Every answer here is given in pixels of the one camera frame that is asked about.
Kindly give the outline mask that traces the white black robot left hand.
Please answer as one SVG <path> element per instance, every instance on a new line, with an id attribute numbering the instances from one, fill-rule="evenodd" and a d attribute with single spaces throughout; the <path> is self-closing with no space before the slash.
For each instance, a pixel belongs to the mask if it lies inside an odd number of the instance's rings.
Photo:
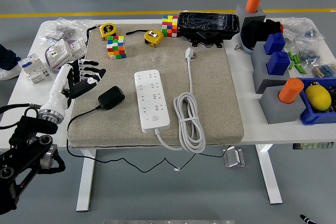
<path id="1" fill-rule="evenodd" d="M 93 89 L 106 73 L 106 69 L 98 69 L 98 65 L 98 62 L 85 59 L 64 64 L 55 78 L 49 100 L 39 109 L 38 117 L 61 123 L 71 100 Z"/>

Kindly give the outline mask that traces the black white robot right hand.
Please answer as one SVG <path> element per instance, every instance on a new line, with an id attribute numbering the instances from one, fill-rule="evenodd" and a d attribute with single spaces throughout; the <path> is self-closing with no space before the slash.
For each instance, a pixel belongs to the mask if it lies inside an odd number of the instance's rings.
<path id="1" fill-rule="evenodd" d="M 316 222 L 314 222 L 313 220 L 311 220 L 310 218 L 308 218 L 307 216 L 300 214 L 300 218 L 306 223 L 306 224 L 317 224 Z"/>

